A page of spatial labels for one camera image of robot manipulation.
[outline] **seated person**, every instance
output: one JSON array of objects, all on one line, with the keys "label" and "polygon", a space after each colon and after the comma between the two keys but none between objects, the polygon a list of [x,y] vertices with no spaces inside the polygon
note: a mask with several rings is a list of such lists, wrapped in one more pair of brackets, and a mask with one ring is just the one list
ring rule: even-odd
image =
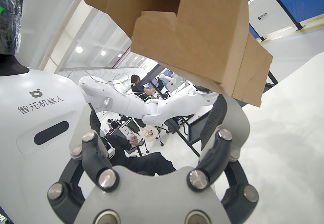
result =
[{"label": "seated person", "polygon": [[149,87],[144,87],[142,85],[138,85],[137,83],[141,81],[141,78],[136,74],[131,76],[131,83],[132,83],[132,91],[136,96],[139,96],[143,101],[147,101],[148,99],[152,98],[153,92],[155,91],[154,88],[149,89]]},{"label": "seated person", "polygon": [[115,121],[112,121],[110,125],[113,130],[116,130],[119,128],[119,124]]},{"label": "seated person", "polygon": [[112,122],[111,119],[108,119],[108,120],[107,120],[107,125],[109,126],[109,130],[110,130],[110,129],[113,129],[113,128],[111,127],[111,122]]},{"label": "seated person", "polygon": [[119,114],[120,116],[120,122],[122,123],[123,121],[126,122],[128,120],[128,118],[125,116],[125,115],[121,115]]},{"label": "seated person", "polygon": [[160,152],[127,158],[124,150],[130,150],[137,145],[138,139],[136,136],[132,136],[128,141],[118,135],[107,135],[102,137],[101,140],[107,149],[110,146],[106,140],[116,149],[115,155],[110,159],[112,166],[124,166],[135,173],[145,171],[150,176],[154,176],[155,173],[160,176],[176,171],[172,163],[166,160]]}]

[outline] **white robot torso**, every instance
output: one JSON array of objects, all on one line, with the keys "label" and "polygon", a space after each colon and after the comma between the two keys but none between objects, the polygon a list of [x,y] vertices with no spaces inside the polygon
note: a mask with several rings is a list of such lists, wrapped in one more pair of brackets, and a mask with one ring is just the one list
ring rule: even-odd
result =
[{"label": "white robot torso", "polygon": [[68,78],[30,70],[0,77],[0,97],[0,205],[14,223],[61,223],[46,192],[70,159],[82,91]]}]

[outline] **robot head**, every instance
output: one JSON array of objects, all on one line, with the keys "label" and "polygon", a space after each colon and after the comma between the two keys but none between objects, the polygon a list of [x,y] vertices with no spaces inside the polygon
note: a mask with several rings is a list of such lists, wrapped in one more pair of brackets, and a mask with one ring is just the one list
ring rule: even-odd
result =
[{"label": "robot head", "polygon": [[23,0],[0,0],[0,54],[15,55],[21,43]]}]

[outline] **brown cardboard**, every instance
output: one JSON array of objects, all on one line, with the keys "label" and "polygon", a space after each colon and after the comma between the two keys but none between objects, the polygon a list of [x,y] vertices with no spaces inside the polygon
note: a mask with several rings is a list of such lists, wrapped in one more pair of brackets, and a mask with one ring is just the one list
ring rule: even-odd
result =
[{"label": "brown cardboard", "polygon": [[132,39],[133,52],[260,106],[272,56],[249,33],[247,0],[85,2],[109,14]]}]

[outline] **robot logo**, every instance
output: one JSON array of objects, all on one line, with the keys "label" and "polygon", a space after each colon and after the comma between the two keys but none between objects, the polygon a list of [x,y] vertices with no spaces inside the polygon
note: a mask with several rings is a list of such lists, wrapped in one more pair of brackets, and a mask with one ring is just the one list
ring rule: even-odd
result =
[{"label": "robot logo", "polygon": [[39,91],[39,88],[36,89],[37,91],[29,92],[33,98],[39,98],[43,96],[43,93]]}]

